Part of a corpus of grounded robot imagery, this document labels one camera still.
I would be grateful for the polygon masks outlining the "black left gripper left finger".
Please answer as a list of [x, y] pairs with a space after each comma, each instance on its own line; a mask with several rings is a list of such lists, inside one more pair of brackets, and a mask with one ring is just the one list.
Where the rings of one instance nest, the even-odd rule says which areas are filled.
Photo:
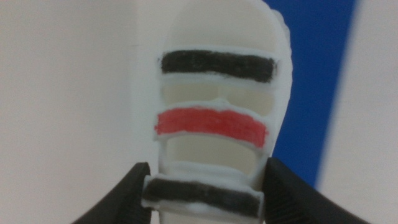
[[94, 207], [73, 224], [150, 224], [152, 210], [141, 205], [146, 162], [138, 162]]

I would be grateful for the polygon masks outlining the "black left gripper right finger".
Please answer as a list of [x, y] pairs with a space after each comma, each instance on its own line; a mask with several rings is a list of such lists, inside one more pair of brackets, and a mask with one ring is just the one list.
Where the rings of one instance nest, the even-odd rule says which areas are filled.
[[274, 157], [267, 160], [262, 191], [266, 224], [367, 224], [317, 192]]

